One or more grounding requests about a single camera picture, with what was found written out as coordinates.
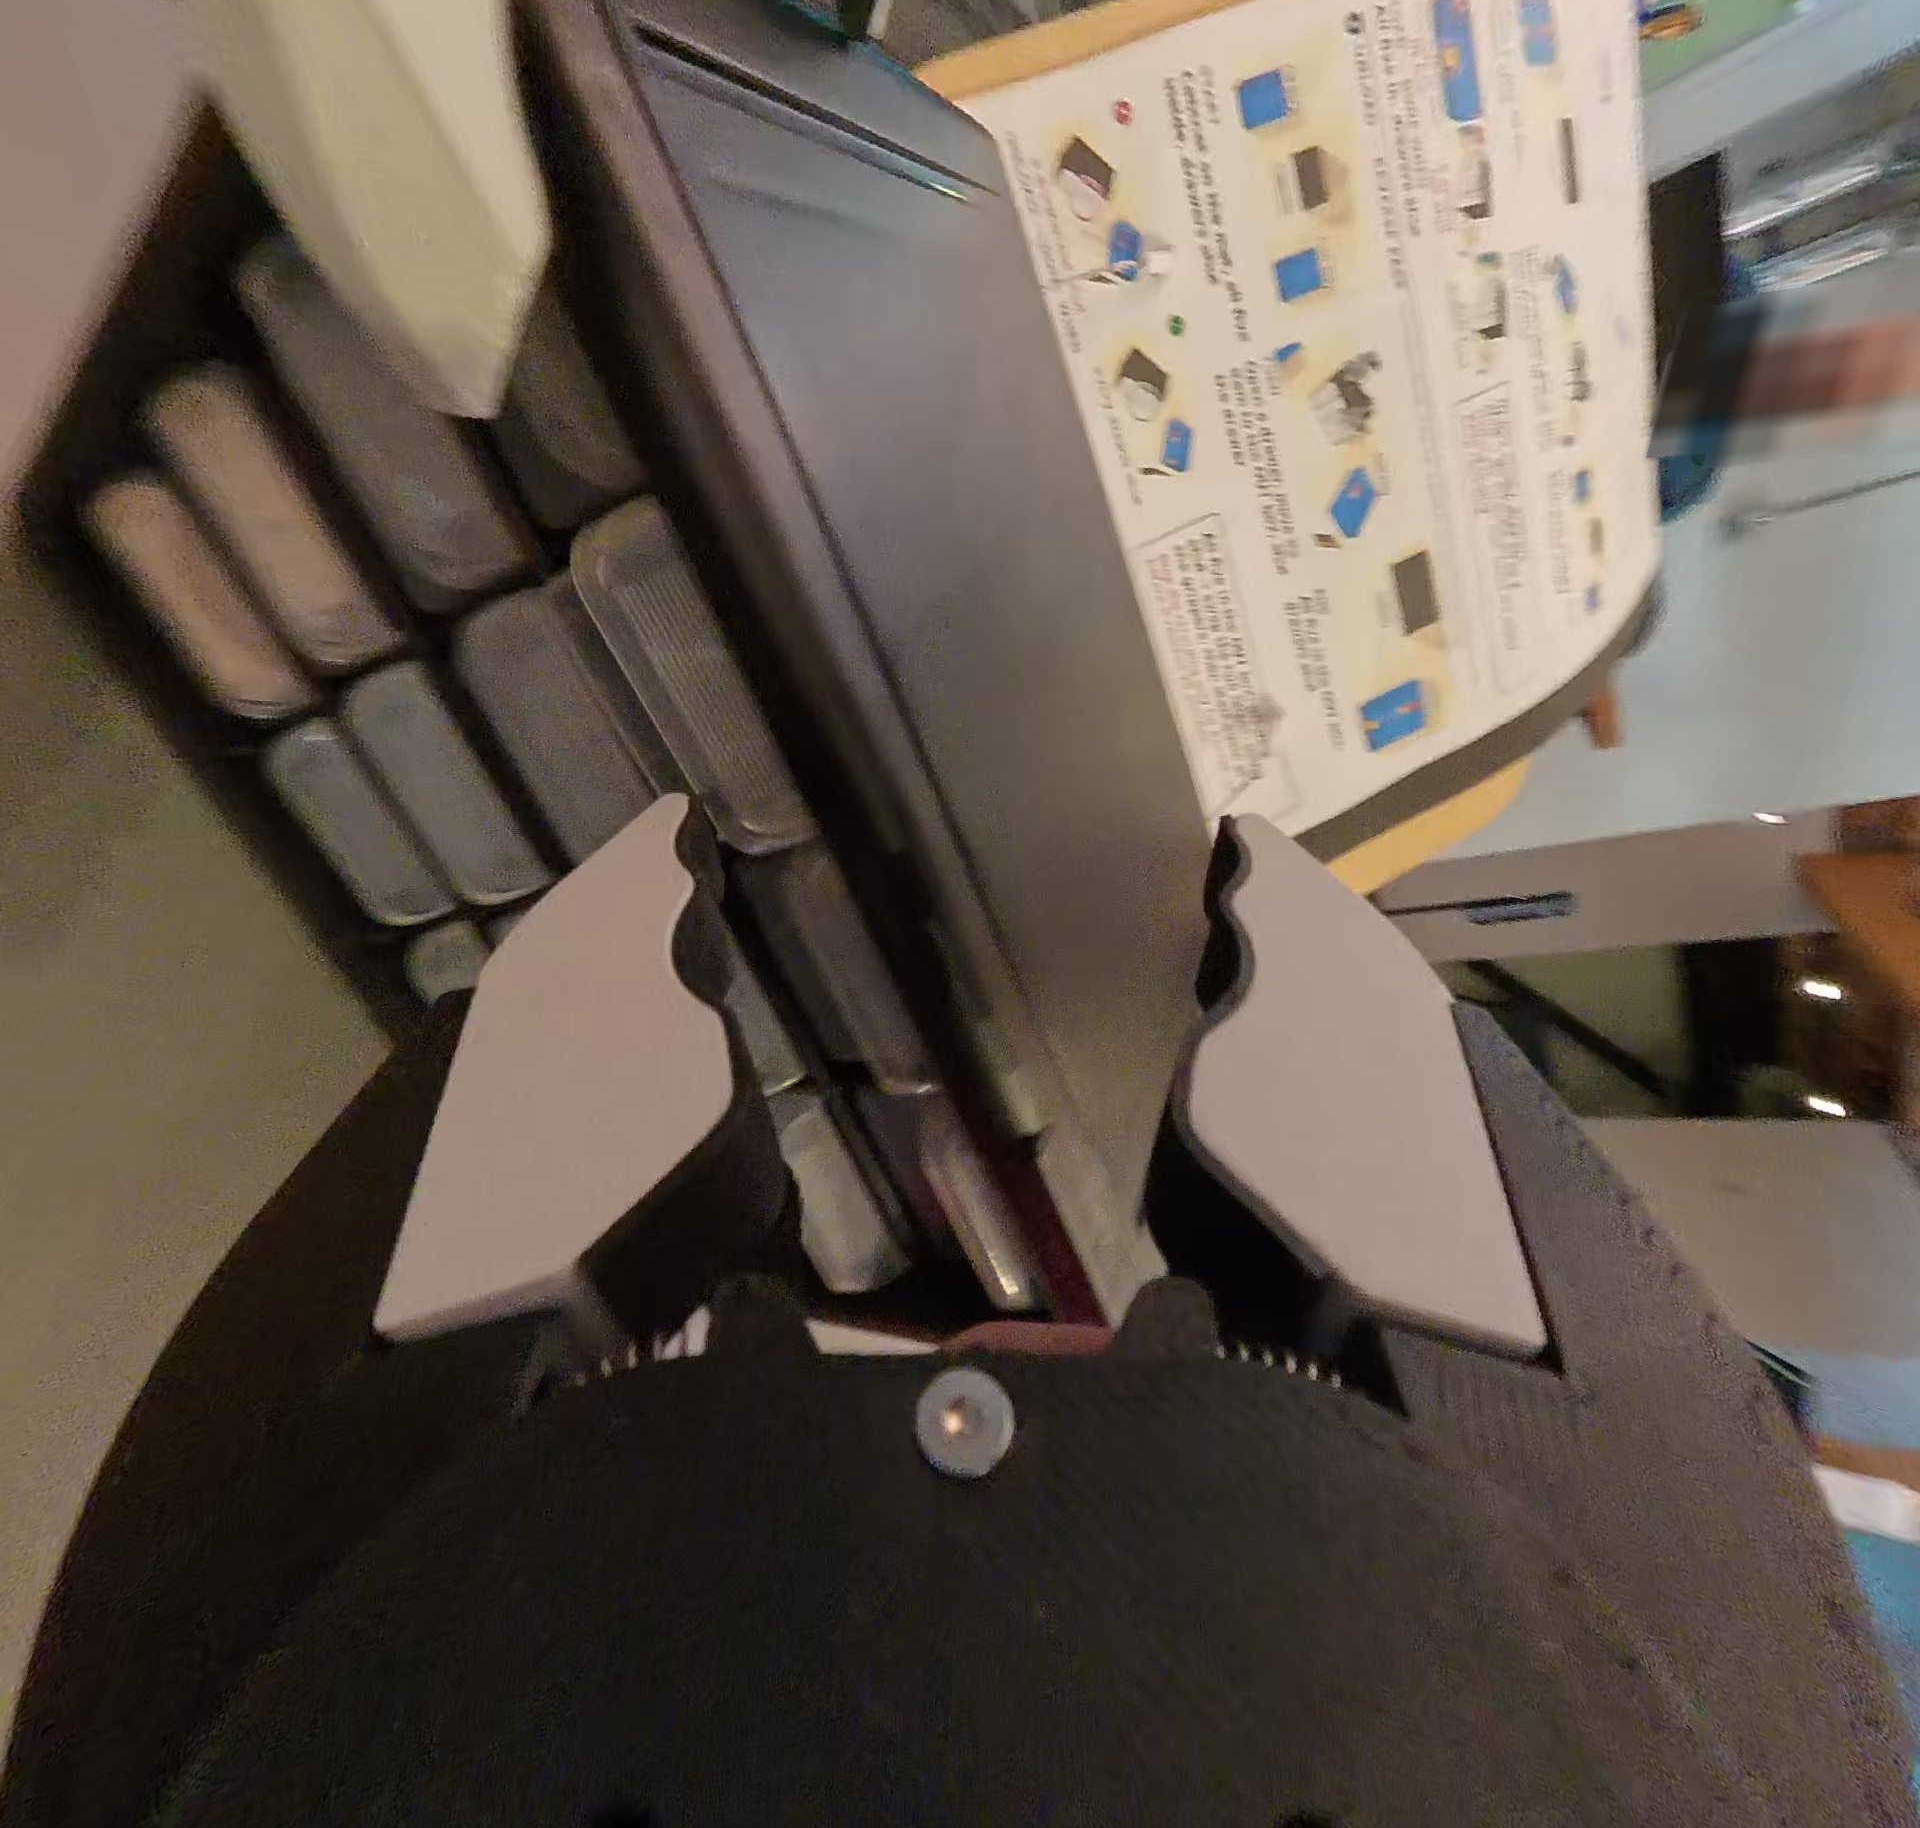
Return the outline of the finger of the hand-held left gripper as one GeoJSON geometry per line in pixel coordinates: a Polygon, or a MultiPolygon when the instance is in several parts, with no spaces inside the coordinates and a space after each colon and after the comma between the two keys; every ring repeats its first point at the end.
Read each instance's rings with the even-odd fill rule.
{"type": "Polygon", "coordinates": [[[511,0],[179,0],[255,180],[427,405],[500,414],[553,251],[511,0]]]}

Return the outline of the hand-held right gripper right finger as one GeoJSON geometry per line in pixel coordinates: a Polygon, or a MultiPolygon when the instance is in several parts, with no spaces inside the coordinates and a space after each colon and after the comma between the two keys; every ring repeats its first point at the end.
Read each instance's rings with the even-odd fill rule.
{"type": "Polygon", "coordinates": [[[1316,1292],[1329,1336],[1364,1319],[1510,1362],[1550,1343],[1444,982],[1390,920],[1257,816],[1217,829],[1204,1004],[1169,1122],[1316,1292]]]}

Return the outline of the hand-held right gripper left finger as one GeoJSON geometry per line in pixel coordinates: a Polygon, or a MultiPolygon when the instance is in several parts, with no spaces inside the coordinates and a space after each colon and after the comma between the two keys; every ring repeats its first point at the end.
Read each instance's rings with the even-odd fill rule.
{"type": "Polygon", "coordinates": [[[553,886],[470,998],[372,1310],[402,1343],[610,1319],[586,1255],[732,1105],[728,1024],[674,960],[706,841],[669,794],[553,886]]]}

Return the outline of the black small-parts cabinet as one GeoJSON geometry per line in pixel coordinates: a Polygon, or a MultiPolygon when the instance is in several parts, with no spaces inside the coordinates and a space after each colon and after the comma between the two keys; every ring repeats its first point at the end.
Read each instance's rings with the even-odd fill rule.
{"type": "MultiPolygon", "coordinates": [[[[1020,185],[975,118],[877,44],[886,2],[511,0],[553,231],[525,334],[541,296],[562,304],[645,457],[1043,1304],[1119,1319],[1162,1273],[1141,1195],[1196,1011],[1208,820],[1020,185]]],[[[135,364],[189,317],[162,296],[268,231],[302,253],[171,4],[208,86],[28,467],[28,545],[399,1024],[420,1005],[349,972],[327,888],[274,845],[231,730],[69,509],[135,364]]],[[[471,437],[488,423],[455,420],[471,437]]]]}

